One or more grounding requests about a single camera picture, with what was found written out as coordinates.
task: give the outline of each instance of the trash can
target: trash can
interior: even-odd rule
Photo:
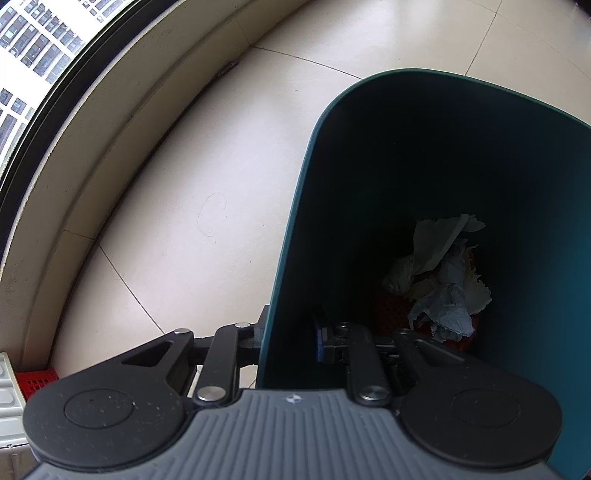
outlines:
[[[412,252],[417,219],[461,213],[492,292],[471,353],[548,389],[564,427],[550,465],[591,468],[591,128],[519,93],[429,70],[365,79],[312,134],[272,294],[257,384],[342,386],[310,316],[371,322],[368,280]]]

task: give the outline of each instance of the window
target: window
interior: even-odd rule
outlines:
[[[109,1],[111,0],[100,0],[100,2],[96,4],[96,9],[101,10],[106,4],[109,3]]]
[[[4,148],[4,145],[6,145],[6,141],[8,140],[8,137],[10,136],[10,133],[12,132],[12,129],[16,123],[16,118],[14,118],[12,115],[7,115],[4,119],[4,122],[2,122],[2,125],[0,125],[0,152]]]
[[[39,38],[35,40],[35,43],[31,45],[29,51],[25,53],[25,56],[22,58],[21,62],[23,62],[27,67],[33,65],[33,62],[37,58],[37,56],[41,53],[41,51],[45,48],[45,45],[49,40],[44,35],[39,35]]]
[[[62,22],[59,27],[56,28],[56,31],[53,32],[53,36],[55,38],[60,38],[62,34],[68,29],[68,26]]]
[[[29,25],[29,27],[23,32],[17,42],[14,44],[13,48],[10,49],[10,53],[12,53],[15,57],[18,57],[21,52],[25,49],[27,45],[31,42],[33,37],[39,32],[35,27]]]
[[[60,43],[63,45],[68,45],[72,41],[76,34],[72,30],[68,30],[66,34],[61,38]]]
[[[53,67],[53,70],[47,76],[46,81],[53,84],[59,77],[60,73],[64,71],[64,69],[68,66],[71,62],[71,58],[66,55],[65,53],[61,56],[60,60],[56,63],[56,66]]]
[[[59,82],[70,62],[84,50],[85,42],[132,2],[0,0],[0,47],[11,53],[0,59],[0,76],[11,81],[0,82],[0,174],[51,85]],[[62,19],[51,11],[52,5],[56,5],[54,10],[63,8],[64,15],[70,13]]]
[[[2,32],[2,30],[4,30],[4,27],[6,27],[6,24],[8,22],[10,22],[10,20],[12,20],[12,17],[14,17],[14,15],[16,15],[16,14],[17,13],[14,11],[13,8],[8,7],[6,9],[6,11],[0,17],[0,32]]]
[[[15,35],[18,34],[26,24],[27,20],[19,15],[18,18],[12,22],[12,25],[8,27],[8,30],[6,30],[4,36],[0,38],[0,46],[2,48],[8,47],[14,40]]]
[[[60,19],[57,17],[53,17],[50,22],[45,26],[45,29],[50,32],[52,31],[54,28],[57,27],[57,25],[59,24]]]
[[[45,13],[41,16],[39,20],[37,20],[41,25],[45,25],[47,21],[51,18],[52,13],[51,10],[45,10]]]
[[[80,37],[76,37],[68,45],[68,50],[70,50],[72,53],[76,53],[78,50],[80,50],[82,45],[84,45],[82,39]]]
[[[39,3],[39,0],[31,0],[31,3],[29,3],[25,7],[25,12],[27,12],[28,14],[31,13],[31,11],[37,6],[38,3]]]
[[[12,98],[12,94],[8,90],[3,88],[2,91],[0,92],[0,103],[3,105],[8,105],[8,102],[10,102],[11,98]]]
[[[45,5],[41,4],[35,10],[33,10],[33,13],[31,14],[31,16],[36,20],[37,18],[39,18],[41,16],[41,14],[44,11],[45,11]]]
[[[20,98],[17,98],[12,103],[11,110],[20,115],[21,113],[23,113],[26,106],[27,104],[25,102],[23,102]]]
[[[49,65],[56,59],[57,54],[60,52],[60,49],[55,45],[49,47],[49,49],[45,52],[45,55],[42,56],[37,66],[33,69],[33,71],[38,74],[39,76],[43,77],[46,70],[49,68]]]
[[[107,8],[103,10],[103,15],[108,17],[111,13],[117,10],[122,3],[123,0],[115,0],[112,4],[110,4]]]
[[[10,158],[10,155],[11,155],[12,151],[14,150],[14,147],[17,146],[18,139],[21,138],[21,135],[22,135],[22,131],[23,130],[25,130],[25,124],[21,123],[18,126],[17,134],[14,135],[14,137],[12,137],[12,142],[10,142],[10,147],[8,147],[8,150],[6,151],[6,157],[4,157],[4,161],[5,162],[8,161],[8,159]]]

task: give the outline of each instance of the crumpled tissue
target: crumpled tissue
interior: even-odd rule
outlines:
[[[481,312],[492,300],[491,291],[470,267],[466,240],[457,236],[461,232],[476,232],[485,224],[473,215],[462,213],[458,217],[421,220],[415,227],[414,252],[397,259],[384,278],[384,288],[390,293],[416,300],[408,314],[411,328],[419,327],[420,316],[425,313],[433,322],[433,338],[460,340],[474,332],[470,315]],[[419,282],[415,275],[439,270]]]
[[[435,339],[441,341],[450,337],[439,328],[444,327],[458,337],[469,337],[474,333],[472,319],[466,310],[466,293],[464,290],[464,275],[466,263],[464,261],[465,239],[456,239],[441,261],[441,268],[437,273],[437,287],[428,295],[418,299],[408,314],[410,327],[418,316],[425,313],[433,322],[432,332]]]

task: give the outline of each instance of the beige tiled floor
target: beige tiled floor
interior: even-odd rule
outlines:
[[[357,77],[399,67],[468,74],[591,123],[591,22],[571,0],[313,0],[195,104],[133,185],[65,314],[58,372],[159,329],[256,321],[317,118]]]

